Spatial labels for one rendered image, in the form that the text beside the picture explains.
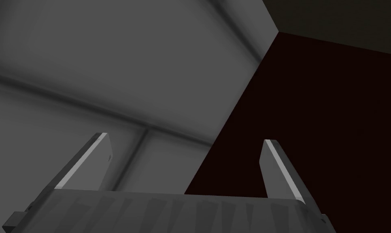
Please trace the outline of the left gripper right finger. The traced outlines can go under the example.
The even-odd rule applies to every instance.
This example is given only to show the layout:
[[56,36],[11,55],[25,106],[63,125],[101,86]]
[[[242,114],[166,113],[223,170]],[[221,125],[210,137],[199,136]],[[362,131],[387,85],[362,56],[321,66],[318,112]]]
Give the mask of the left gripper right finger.
[[268,198],[295,199],[306,205],[315,204],[277,140],[264,140],[259,165]]

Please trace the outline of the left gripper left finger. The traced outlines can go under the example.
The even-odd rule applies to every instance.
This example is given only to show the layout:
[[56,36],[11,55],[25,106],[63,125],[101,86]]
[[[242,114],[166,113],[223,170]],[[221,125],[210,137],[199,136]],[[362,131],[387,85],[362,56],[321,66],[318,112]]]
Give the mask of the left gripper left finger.
[[96,133],[46,185],[53,189],[98,190],[113,159],[108,133]]

